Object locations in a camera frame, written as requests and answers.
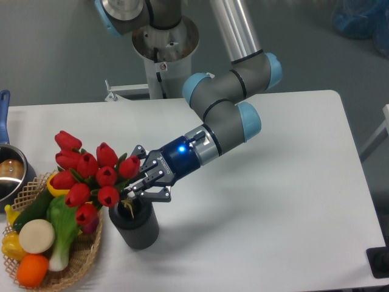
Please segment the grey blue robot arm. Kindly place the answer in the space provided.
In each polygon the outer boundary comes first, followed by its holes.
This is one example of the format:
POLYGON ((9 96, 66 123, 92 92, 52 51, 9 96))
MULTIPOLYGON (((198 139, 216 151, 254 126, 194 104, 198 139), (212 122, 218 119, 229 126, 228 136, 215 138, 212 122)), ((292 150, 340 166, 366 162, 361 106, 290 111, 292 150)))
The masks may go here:
POLYGON ((246 98, 282 78, 277 57, 265 53, 244 1, 210 3, 232 64, 212 77, 193 74, 191 57, 199 32, 182 14, 180 1, 96 1, 108 32, 130 33, 142 57, 151 99, 184 98, 202 124, 157 150, 137 146, 143 165, 125 195, 146 203, 169 202, 176 181, 247 142, 261 130, 261 119, 246 98))

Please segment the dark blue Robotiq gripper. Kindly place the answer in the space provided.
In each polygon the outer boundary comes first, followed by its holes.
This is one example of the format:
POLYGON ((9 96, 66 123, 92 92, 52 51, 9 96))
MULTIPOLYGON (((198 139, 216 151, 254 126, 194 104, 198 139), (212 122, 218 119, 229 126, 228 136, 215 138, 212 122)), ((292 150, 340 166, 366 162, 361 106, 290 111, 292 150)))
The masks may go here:
POLYGON ((142 164, 140 175, 143 179, 130 190, 144 203, 169 203, 170 187, 176 181, 199 169, 201 163, 190 140, 180 136, 157 150, 147 150, 136 145, 130 155, 142 164), (162 187, 158 192, 150 192, 151 187, 162 187))

